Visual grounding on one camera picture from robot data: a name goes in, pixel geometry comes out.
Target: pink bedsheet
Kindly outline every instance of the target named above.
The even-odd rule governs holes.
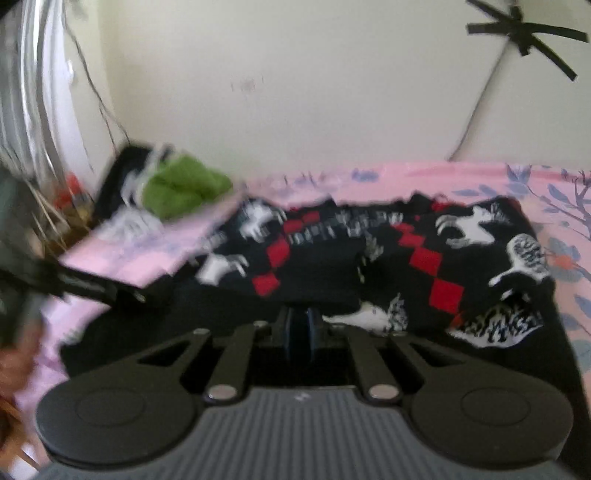
[[[498,194],[517,197],[531,219],[557,280],[558,310],[576,353],[587,396],[591,392],[591,179],[576,171],[504,164],[390,163],[374,168],[274,176],[250,182],[243,191],[166,226],[163,233],[131,245],[90,237],[64,261],[77,268],[144,285],[174,272],[211,228],[223,222],[245,190],[284,206],[332,196],[337,202],[386,201],[418,190],[466,203]],[[52,300],[44,314],[48,334],[21,411],[32,419],[35,406],[52,386],[66,379],[58,347],[104,307],[87,300]]]

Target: green cloth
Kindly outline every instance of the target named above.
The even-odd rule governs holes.
[[[148,180],[141,193],[142,205],[161,220],[169,220],[214,201],[231,188],[226,175],[182,155],[161,165]]]

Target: grooved gray surface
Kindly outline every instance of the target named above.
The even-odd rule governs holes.
[[[567,480],[556,463],[513,472],[464,467],[421,444],[396,410],[352,390],[254,389],[208,409],[187,439],[143,466],[84,472],[52,465],[38,480]]]

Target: red object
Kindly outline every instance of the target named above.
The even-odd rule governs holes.
[[[66,188],[57,192],[53,205],[58,210],[63,210],[72,204],[74,197],[83,194],[84,190],[82,190],[78,178],[73,173],[69,173],[66,176]]]
[[[317,223],[320,222],[320,212],[308,212],[302,215],[301,219],[304,223]]]
[[[290,256],[290,246],[285,241],[285,238],[280,238],[277,242],[267,247],[267,256],[271,268],[279,268],[282,266]]]
[[[252,279],[252,284],[255,287],[257,295],[266,297],[279,287],[280,282],[273,273],[268,273],[254,277]]]
[[[400,240],[398,240],[398,244],[401,247],[409,247],[409,248],[418,248],[423,245],[425,241],[425,237],[422,235],[415,235],[414,233],[405,233]]]
[[[410,257],[410,265],[435,277],[441,265],[442,254],[428,248],[417,248]]]
[[[403,233],[412,232],[414,230],[414,226],[409,223],[398,223],[393,225],[393,228]]]
[[[296,233],[304,227],[304,222],[301,220],[288,220],[283,224],[283,231],[285,233]]]
[[[462,295],[464,295],[464,287],[461,285],[436,278],[431,288],[429,305],[455,315],[459,309]]]

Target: metal screw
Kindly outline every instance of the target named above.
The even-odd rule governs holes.
[[[369,396],[374,400],[393,400],[400,394],[394,385],[378,384],[369,389]]]
[[[214,385],[207,391],[207,396],[212,400],[227,401],[238,395],[238,390],[231,385]]]

